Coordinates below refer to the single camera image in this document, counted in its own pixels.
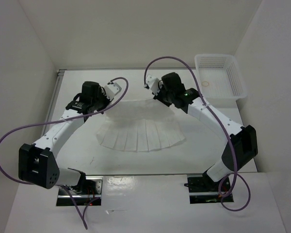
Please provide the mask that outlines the white pleated skirt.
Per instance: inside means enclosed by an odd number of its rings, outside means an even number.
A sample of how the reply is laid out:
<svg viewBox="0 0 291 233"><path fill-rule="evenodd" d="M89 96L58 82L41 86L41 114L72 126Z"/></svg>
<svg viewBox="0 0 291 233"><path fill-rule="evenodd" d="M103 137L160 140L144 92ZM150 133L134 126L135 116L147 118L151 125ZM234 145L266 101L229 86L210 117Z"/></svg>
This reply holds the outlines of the white pleated skirt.
<svg viewBox="0 0 291 233"><path fill-rule="evenodd" d="M158 151L186 140L175 113L153 99L119 102L106 112L96 138L103 147L130 152Z"/></svg>

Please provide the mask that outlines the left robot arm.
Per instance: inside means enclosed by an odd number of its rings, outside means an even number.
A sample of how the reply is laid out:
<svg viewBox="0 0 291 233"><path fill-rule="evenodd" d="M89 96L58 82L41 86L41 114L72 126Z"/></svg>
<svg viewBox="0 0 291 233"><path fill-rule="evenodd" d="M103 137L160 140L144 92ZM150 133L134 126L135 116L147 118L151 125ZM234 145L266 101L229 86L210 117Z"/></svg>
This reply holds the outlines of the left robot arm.
<svg viewBox="0 0 291 233"><path fill-rule="evenodd" d="M66 106L59 123L31 145L19 149L18 177L20 180L50 189L66 185L76 194L87 188L85 173L72 168L60 168L58 153L71 135L88 119L88 114L105 109L115 94L108 86L86 81L81 92Z"/></svg>

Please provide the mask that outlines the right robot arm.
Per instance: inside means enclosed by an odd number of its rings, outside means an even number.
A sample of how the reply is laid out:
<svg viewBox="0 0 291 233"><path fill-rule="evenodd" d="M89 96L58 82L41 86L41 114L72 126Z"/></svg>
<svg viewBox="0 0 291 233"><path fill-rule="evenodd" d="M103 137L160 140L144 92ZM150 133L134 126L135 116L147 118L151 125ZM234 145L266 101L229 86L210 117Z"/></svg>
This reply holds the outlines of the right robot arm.
<svg viewBox="0 0 291 233"><path fill-rule="evenodd" d="M222 114L203 101L196 89L186 89L177 73L168 73L161 79L147 76L145 84L152 91L154 99L166 106L174 105L198 119L225 143L220 159L203 173L203 186L208 191L215 190L223 177L239 171L257 155L256 130L250 125L242 126Z"/></svg>

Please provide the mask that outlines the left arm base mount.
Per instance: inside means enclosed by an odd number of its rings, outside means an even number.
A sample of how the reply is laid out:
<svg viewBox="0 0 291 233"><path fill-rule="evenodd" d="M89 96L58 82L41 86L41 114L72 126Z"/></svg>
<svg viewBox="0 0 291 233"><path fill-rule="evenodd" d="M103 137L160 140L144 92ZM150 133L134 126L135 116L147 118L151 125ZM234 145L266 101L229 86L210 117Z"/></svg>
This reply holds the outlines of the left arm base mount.
<svg viewBox="0 0 291 233"><path fill-rule="evenodd" d="M60 187L56 206L73 206L71 197L78 206L100 206L102 201L102 187L102 176L86 176L85 184L79 190L71 186L67 186L65 189Z"/></svg>

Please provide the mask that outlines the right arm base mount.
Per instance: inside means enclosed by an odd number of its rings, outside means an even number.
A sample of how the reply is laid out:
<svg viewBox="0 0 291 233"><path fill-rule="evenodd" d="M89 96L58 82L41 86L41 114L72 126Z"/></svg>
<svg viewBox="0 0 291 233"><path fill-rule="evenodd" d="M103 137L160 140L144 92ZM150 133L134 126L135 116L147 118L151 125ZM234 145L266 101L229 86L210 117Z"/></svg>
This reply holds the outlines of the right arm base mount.
<svg viewBox="0 0 291 233"><path fill-rule="evenodd" d="M184 186L188 189L190 204L220 203L219 183L208 182L202 174L187 176Z"/></svg>

